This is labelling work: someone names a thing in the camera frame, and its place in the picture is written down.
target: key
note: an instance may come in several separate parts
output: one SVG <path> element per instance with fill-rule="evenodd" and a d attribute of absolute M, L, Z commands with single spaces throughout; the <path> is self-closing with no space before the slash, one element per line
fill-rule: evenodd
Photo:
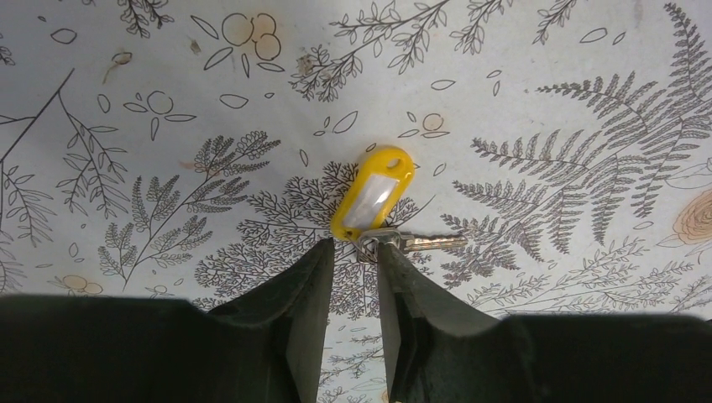
<path fill-rule="evenodd" d="M 364 231 L 359 237 L 358 260 L 362 263 L 377 263 L 375 247 L 378 243 L 390 243 L 402 253 L 417 250 L 462 248 L 468 243 L 463 235 L 418 236 L 401 233 L 395 228 L 378 228 Z"/>

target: black outline drawing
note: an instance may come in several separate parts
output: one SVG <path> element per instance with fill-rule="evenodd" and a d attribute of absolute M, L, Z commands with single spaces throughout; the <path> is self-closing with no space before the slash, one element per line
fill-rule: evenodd
<path fill-rule="evenodd" d="M 156 28 L 161 29 L 163 24 L 175 22 L 170 15 L 161 15 L 158 12 L 168 4 L 168 0 L 117 0 L 116 4 L 119 7 L 125 7 L 120 19 L 128 24 L 126 32 L 132 35 L 139 34 L 141 38 L 151 37 L 148 30 L 150 23 L 156 23 Z"/>
<path fill-rule="evenodd" d="M 594 42 L 598 42 L 599 40 L 605 38 L 608 36 L 608 29 L 606 28 L 597 28 L 597 29 L 592 29 L 590 32 L 588 32 L 586 35 L 584 35 L 583 38 L 579 41 L 580 44 L 593 44 Z"/>
<path fill-rule="evenodd" d="M 616 45 L 619 44 L 625 37 L 626 37 L 626 32 L 625 32 L 625 31 L 621 32 L 620 34 L 618 34 L 618 36 L 616 36 L 616 37 L 613 39 L 613 45 L 616 46 Z"/>
<path fill-rule="evenodd" d="M 143 97 L 140 92 L 136 92 L 136 100 L 143 102 Z M 146 97 L 146 106 L 136 102 L 126 102 L 123 104 L 123 107 L 126 108 L 126 110 L 133 113 L 152 112 L 154 114 L 151 118 L 150 124 L 151 141 L 155 141 L 156 135 L 158 134 L 160 118 L 163 118 L 166 122 L 171 123 L 190 122 L 196 118 L 196 115 L 190 115 L 188 113 L 171 113 L 173 112 L 174 106 L 173 98 L 165 95 L 165 92 L 158 90 L 153 90 Z"/>
<path fill-rule="evenodd" d="M 58 44 L 71 44 L 76 39 L 76 31 L 74 29 L 60 28 L 50 34 L 52 40 Z"/>
<path fill-rule="evenodd" d="M 305 150 L 299 149 L 299 158 L 301 158 L 301 163 L 304 164 L 305 168 L 309 166 L 309 155 L 306 155 Z"/>
<path fill-rule="evenodd" d="M 86 209 L 77 200 L 88 198 L 90 205 L 95 200 L 98 202 L 96 210 L 103 211 L 105 219 L 110 216 L 116 217 L 115 209 L 128 213 L 122 201 L 130 202 L 130 199 L 116 187 L 124 183 L 122 172 L 128 171 L 114 159 L 115 154 L 126 153 L 126 150 L 119 147 L 106 147 L 97 137 L 100 133 L 112 133 L 118 129 L 108 126 L 86 126 L 67 110 L 61 92 L 57 98 L 62 111 L 74 128 L 74 133 L 67 142 L 64 161 L 77 172 L 76 176 L 59 181 L 55 186 L 58 189 L 66 187 L 61 190 L 67 195 L 64 204 L 70 212 L 73 213 L 76 209 L 88 216 Z M 80 154 L 72 152 L 75 147 L 81 149 Z"/>
<path fill-rule="evenodd" d="M 153 287 L 144 287 L 144 288 L 146 290 L 148 290 L 149 292 L 153 293 L 153 295 L 151 295 L 149 297 L 150 300 L 153 300 L 153 299 L 157 298 L 158 296 L 161 296 L 161 297 L 175 296 L 175 294 L 171 294 L 168 292 L 168 287 L 166 287 L 165 285 L 155 285 Z"/>
<path fill-rule="evenodd" d="M 410 112 L 407 113 L 407 116 L 408 116 L 408 120 L 410 120 L 412 122 L 413 122 L 413 119 L 416 118 L 416 116 Z M 429 123 L 426 122 L 429 118 L 435 118 L 435 117 L 439 118 L 440 121 L 435 123 L 434 125 L 430 125 Z M 425 139 L 439 139 L 443 136 L 447 136 L 448 134 L 450 134 L 450 132 L 448 132 L 448 131 L 439 130 L 440 128 L 442 128 L 443 124 L 445 124 L 445 119 L 440 115 L 440 113 L 428 113 L 423 118 L 423 121 L 421 123 L 421 126 L 423 128 L 422 132 L 419 128 L 411 128 L 411 129 L 408 129 L 405 132 L 399 134 L 398 139 L 408 139 L 410 137 L 417 136 L 418 134 L 420 134 Z"/>
<path fill-rule="evenodd" d="M 531 44 L 540 42 L 544 45 L 549 40 L 549 28 L 559 26 L 563 28 L 566 21 L 571 18 L 571 9 L 576 5 L 577 0 L 556 0 L 548 10 L 539 10 L 539 15 L 542 16 L 542 21 L 539 23 L 537 36 Z"/>
<path fill-rule="evenodd" d="M 240 109 L 249 102 L 249 99 L 235 94 L 222 94 L 218 99 L 223 105 L 230 109 Z"/>
<path fill-rule="evenodd" d="M 430 84 L 430 88 L 435 91 L 445 91 L 456 83 L 455 80 L 437 80 Z"/>
<path fill-rule="evenodd" d="M 357 173 L 356 164 L 331 162 L 317 178 L 294 176 L 285 184 L 283 195 L 259 191 L 248 204 L 262 216 L 245 219 L 238 225 L 241 243 L 231 243 L 203 258 L 195 272 L 197 283 L 214 289 L 218 298 L 234 298 L 283 271 L 319 239 L 330 236 L 330 222 L 338 204 Z M 423 208 L 410 198 L 398 201 L 386 220 L 398 227 Z M 376 269 L 356 261 L 349 242 L 337 242 L 334 283 L 330 311 L 359 317 L 377 317 Z M 431 255 L 412 253 L 408 258 L 422 272 Z"/>
<path fill-rule="evenodd" d="M 498 145 L 474 140 L 480 157 L 509 170 L 518 168 L 520 175 L 536 176 L 537 183 L 454 182 L 459 192 L 493 207 L 498 214 L 481 220 L 442 215 L 453 230 L 471 240 L 465 249 L 447 251 L 459 259 L 441 265 L 447 272 L 443 276 L 447 287 L 469 281 L 472 274 L 489 276 L 497 267 L 518 270 L 514 245 L 542 261 L 540 242 L 545 232 L 553 246 L 566 254 L 585 205 L 592 207 L 594 238 L 601 244 L 624 202 L 635 208 L 637 217 L 652 212 L 663 182 L 679 168 L 679 161 L 689 157 L 685 151 L 698 148 L 694 142 L 712 133 L 712 101 L 701 98 L 712 90 L 712 67 L 704 68 L 707 59 L 692 60 L 701 57 L 697 55 L 704 43 L 680 8 L 669 3 L 665 10 L 678 29 L 675 36 L 686 38 L 675 44 L 679 51 L 671 76 L 680 78 L 667 88 L 656 90 L 656 81 L 634 85 L 634 71 L 623 83 L 616 74 L 607 85 L 596 77 L 594 82 L 538 88 L 542 93 L 586 102 L 585 106 L 603 121 L 599 132 L 585 136 L 583 131 L 574 133 L 558 146 L 556 156 L 552 152 L 558 131 L 543 145 L 538 141 L 539 134 L 527 141 L 519 138 L 512 147 L 507 142 Z M 640 154 L 627 154 L 634 145 L 640 148 Z"/>
<path fill-rule="evenodd" d="M 442 164 L 436 166 L 436 167 L 435 167 L 435 170 L 432 172 L 432 176 L 435 177 L 435 176 L 438 176 L 438 175 L 442 174 L 443 172 L 445 172 L 445 170 L 447 169 L 447 167 L 448 167 L 448 163 L 447 163 L 447 162 L 443 162 Z"/>
<path fill-rule="evenodd" d="M 226 28 L 226 22 L 229 18 L 240 18 L 241 20 L 243 20 L 244 24 L 250 24 L 251 26 L 249 27 L 249 36 L 247 36 L 246 38 L 233 38 L 232 32 L 234 31 L 234 29 L 232 29 L 231 27 Z M 254 25 L 255 18 L 268 18 L 269 20 L 271 20 L 271 27 L 265 30 L 264 25 L 261 24 L 259 25 L 261 29 L 256 29 Z M 195 15 L 191 15 L 191 19 L 208 36 L 215 40 L 220 40 L 220 35 L 217 30 L 205 19 L 197 17 Z M 225 41 L 228 42 L 230 46 L 224 47 L 213 53 L 206 61 L 205 66 L 203 67 L 204 71 L 210 70 L 214 66 L 218 65 L 220 62 L 228 58 L 228 56 L 230 56 L 235 51 L 235 48 L 239 48 L 245 44 L 253 46 L 254 55 L 257 57 L 258 60 L 262 60 L 257 63 L 257 66 L 260 69 L 274 73 L 281 73 L 285 71 L 282 66 L 272 63 L 272 60 L 279 57 L 282 52 L 282 45 L 280 39 L 276 36 L 277 22 L 274 17 L 267 13 L 258 13 L 256 17 L 248 18 L 242 13 L 230 13 L 228 16 L 222 19 L 221 25 L 222 38 L 225 39 Z M 250 62 L 248 54 L 243 52 L 240 55 L 240 61 L 242 62 L 245 76 L 249 78 Z"/>
<path fill-rule="evenodd" d="M 329 369 L 322 368 L 319 386 L 329 385 L 341 374 L 350 374 L 351 378 L 359 379 L 366 373 L 366 364 L 383 362 L 383 344 L 381 335 L 352 337 L 349 340 L 354 347 L 362 347 L 362 351 L 348 357 L 332 355 L 328 358 Z"/>
<path fill-rule="evenodd" d="M 0 46 L 0 61 L 4 65 L 15 65 L 15 60 L 12 56 L 13 52 L 7 46 Z"/>
<path fill-rule="evenodd" d="M 526 274 L 509 285 L 480 286 L 467 294 L 469 304 L 496 317 L 507 314 L 546 312 L 611 313 L 646 307 L 680 313 L 712 302 L 712 278 L 703 275 L 681 288 L 686 272 L 695 270 L 686 262 L 671 261 L 661 269 L 647 271 L 635 262 L 649 249 L 645 239 L 611 242 L 555 279 L 551 275 Z"/>
<path fill-rule="evenodd" d="M 111 101 L 104 94 L 97 95 L 97 103 L 99 104 L 99 109 L 104 113 L 109 113 L 111 111 Z"/>
<path fill-rule="evenodd" d="M 346 133 L 353 127 L 358 118 L 359 111 L 350 112 L 334 124 L 332 131 L 336 134 Z"/>
<path fill-rule="evenodd" d="M 212 231 L 204 232 L 207 218 L 200 218 L 198 214 L 229 212 L 233 206 L 248 199 L 241 193 L 249 181 L 238 175 L 262 169 L 270 162 L 244 164 L 243 161 L 259 160 L 279 144 L 279 140 L 268 141 L 267 134 L 261 131 L 248 133 L 240 140 L 223 136 L 206 140 L 196 154 L 194 165 L 194 171 L 204 175 L 203 182 L 182 200 L 181 191 L 174 190 L 179 175 L 174 175 L 163 185 L 154 176 L 147 191 L 144 191 L 143 178 L 139 176 L 133 184 L 131 197 L 133 221 L 121 229 L 114 222 L 109 224 L 105 246 L 98 249 L 103 274 L 118 275 L 126 289 L 136 268 L 147 260 L 163 269 L 190 260 L 192 254 L 187 252 L 212 236 Z M 182 226 L 164 231 L 174 215 L 184 209 L 195 215 Z M 132 242 L 134 231 L 148 233 L 145 242 L 142 241 L 143 247 Z"/>

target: black plastic part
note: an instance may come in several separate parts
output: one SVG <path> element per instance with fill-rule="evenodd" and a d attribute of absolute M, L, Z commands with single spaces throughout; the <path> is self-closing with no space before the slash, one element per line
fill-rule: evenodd
<path fill-rule="evenodd" d="M 712 327 L 669 315 L 477 311 L 379 244 L 390 402 L 712 401 Z"/>
<path fill-rule="evenodd" d="M 334 244 L 208 314 L 187 301 L 0 299 L 0 401 L 312 403 Z"/>

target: patterned surface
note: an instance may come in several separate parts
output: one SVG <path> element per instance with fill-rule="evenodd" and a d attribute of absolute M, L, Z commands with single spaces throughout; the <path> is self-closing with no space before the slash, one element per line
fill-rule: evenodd
<path fill-rule="evenodd" d="M 318 239 L 382 145 L 388 219 L 496 317 L 712 317 L 712 5 L 19 0 L 0 6 L 0 292 L 209 309 Z M 325 402 L 384 399 L 375 268 L 337 245 Z"/>

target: yellow key tag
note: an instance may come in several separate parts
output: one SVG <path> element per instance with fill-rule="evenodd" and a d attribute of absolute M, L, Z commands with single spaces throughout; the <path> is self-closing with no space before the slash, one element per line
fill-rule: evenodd
<path fill-rule="evenodd" d="M 373 153 L 359 167 L 332 218 L 333 236 L 355 242 L 362 231 L 379 228 L 415 173 L 413 160 L 402 149 L 389 147 Z"/>

